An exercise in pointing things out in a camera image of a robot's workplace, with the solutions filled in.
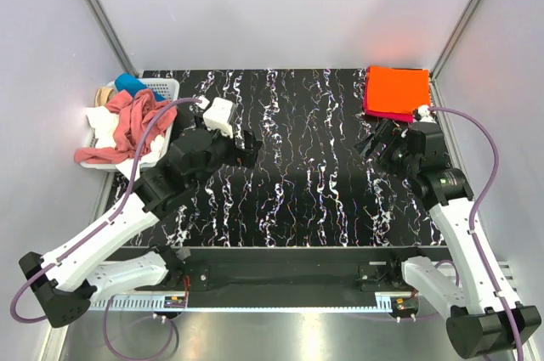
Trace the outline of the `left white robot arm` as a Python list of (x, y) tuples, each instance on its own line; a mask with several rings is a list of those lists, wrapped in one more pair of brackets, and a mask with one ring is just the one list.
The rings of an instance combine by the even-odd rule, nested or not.
[(54, 328), (80, 318), (90, 306), (139, 289), (172, 290), (186, 275), (184, 259), (171, 248), (155, 246), (144, 255), (106, 265), (105, 259), (136, 234), (177, 210), (202, 189), (222, 166), (252, 169), (262, 141), (245, 131), (244, 145), (218, 129), (182, 131), (167, 153), (127, 187), (102, 217), (57, 249), (25, 254), (20, 268), (44, 315)]

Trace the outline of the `salmon pink t-shirt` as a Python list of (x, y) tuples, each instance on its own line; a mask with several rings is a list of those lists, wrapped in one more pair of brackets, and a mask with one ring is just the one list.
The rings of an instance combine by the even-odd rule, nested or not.
[(164, 136), (177, 116), (177, 110), (170, 108), (158, 119), (150, 133), (147, 136), (144, 135), (151, 120), (167, 104), (166, 100), (155, 101), (153, 92), (149, 89), (140, 92), (136, 99), (132, 99), (125, 91), (116, 94), (105, 106), (109, 112), (118, 114), (119, 117), (119, 123), (113, 135), (116, 146), (104, 146), (102, 150), (98, 150), (98, 145), (95, 148), (80, 148), (75, 153), (75, 162), (120, 164), (134, 158), (140, 140), (144, 140), (140, 157), (150, 153), (150, 144), (153, 139), (159, 135)]

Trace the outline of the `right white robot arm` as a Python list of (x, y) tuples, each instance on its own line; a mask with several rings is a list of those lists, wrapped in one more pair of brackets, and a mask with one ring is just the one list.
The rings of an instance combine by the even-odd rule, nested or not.
[(473, 211), (473, 191), (451, 165), (439, 124), (428, 118), (399, 127), (383, 120), (356, 149), (363, 158), (375, 155), (383, 171), (408, 183), (445, 238), (460, 280), (451, 282), (428, 257), (397, 256), (385, 268), (388, 284), (428, 299), (461, 358), (522, 350), (541, 315), (521, 302), (495, 259)]

